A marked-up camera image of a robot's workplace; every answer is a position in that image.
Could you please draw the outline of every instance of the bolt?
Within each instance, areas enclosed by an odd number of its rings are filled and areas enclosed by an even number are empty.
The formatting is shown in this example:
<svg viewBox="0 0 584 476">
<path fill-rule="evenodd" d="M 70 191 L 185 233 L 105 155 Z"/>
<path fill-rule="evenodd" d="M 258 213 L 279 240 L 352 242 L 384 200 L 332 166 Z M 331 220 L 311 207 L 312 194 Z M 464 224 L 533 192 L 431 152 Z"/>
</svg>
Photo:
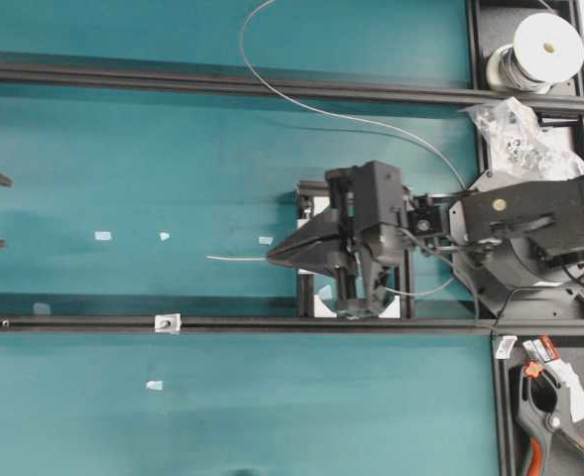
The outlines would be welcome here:
<svg viewBox="0 0 584 476">
<path fill-rule="evenodd" d="M 418 231 L 429 231 L 430 230 L 430 222 L 428 220 L 419 220 L 417 222 L 417 230 Z"/>
<path fill-rule="evenodd" d="M 492 207 L 497 211 L 503 211 L 508 207 L 508 203 L 502 198 L 497 198 L 492 202 Z"/>
</svg>

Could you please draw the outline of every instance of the filament spool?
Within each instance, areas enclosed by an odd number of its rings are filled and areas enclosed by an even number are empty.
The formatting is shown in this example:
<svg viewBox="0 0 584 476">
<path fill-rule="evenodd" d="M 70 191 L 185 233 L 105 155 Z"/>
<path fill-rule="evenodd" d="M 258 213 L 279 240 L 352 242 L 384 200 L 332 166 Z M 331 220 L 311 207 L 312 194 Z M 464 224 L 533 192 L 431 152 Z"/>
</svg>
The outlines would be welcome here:
<svg viewBox="0 0 584 476">
<path fill-rule="evenodd" d="M 584 63 L 584 45 L 569 23 L 551 13 L 525 18 L 514 42 L 488 60 L 486 78 L 495 91 L 546 94 L 575 76 Z"/>
</svg>

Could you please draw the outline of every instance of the black clamp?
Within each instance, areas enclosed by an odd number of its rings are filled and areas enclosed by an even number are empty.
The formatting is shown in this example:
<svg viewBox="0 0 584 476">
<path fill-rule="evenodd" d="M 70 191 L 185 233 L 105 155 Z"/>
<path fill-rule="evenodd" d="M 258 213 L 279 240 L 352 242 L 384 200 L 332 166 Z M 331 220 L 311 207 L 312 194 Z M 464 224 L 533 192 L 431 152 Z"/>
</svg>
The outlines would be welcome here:
<svg viewBox="0 0 584 476">
<path fill-rule="evenodd" d="M 569 388 L 551 370 L 536 362 L 519 369 L 516 418 L 529 437 L 522 475 L 544 475 L 555 434 L 584 456 L 584 438 L 571 418 Z"/>
</svg>

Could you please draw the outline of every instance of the clear plastic bag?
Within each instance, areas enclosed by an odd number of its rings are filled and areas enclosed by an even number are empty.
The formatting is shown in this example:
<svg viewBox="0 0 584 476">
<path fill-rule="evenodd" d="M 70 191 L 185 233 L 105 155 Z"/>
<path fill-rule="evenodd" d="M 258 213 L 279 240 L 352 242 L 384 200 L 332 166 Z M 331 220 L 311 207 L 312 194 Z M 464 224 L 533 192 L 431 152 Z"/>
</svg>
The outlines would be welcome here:
<svg viewBox="0 0 584 476">
<path fill-rule="evenodd" d="M 549 145 L 533 110 L 516 98 L 465 109 L 490 146 L 491 168 L 522 181 L 565 180 L 584 174 L 584 161 Z"/>
</svg>

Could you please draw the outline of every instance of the teal table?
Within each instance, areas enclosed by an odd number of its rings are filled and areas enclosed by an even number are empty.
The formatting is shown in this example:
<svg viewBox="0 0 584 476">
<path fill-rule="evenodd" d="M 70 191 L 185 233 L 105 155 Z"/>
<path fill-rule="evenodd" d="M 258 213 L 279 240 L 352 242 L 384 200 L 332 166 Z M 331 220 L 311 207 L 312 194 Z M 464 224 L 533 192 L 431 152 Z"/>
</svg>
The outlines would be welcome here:
<svg viewBox="0 0 584 476">
<path fill-rule="evenodd" d="M 235 66 L 254 6 L 0 0 L 0 51 Z M 280 0 L 247 48 L 260 66 L 466 87 L 465 18 L 463 0 Z M 407 128 L 477 173 L 454 109 L 313 104 Z M 292 271 L 205 256 L 263 256 L 260 236 L 294 228 L 300 179 L 370 160 L 416 191 L 457 187 L 415 144 L 279 99 L 0 84 L 15 182 L 0 312 L 291 316 Z M 415 271 L 419 291 L 448 277 L 428 258 Z M 458 298 L 422 309 L 469 316 Z M 497 474 L 493 399 L 487 338 L 0 335 L 0 474 Z"/>
</svg>

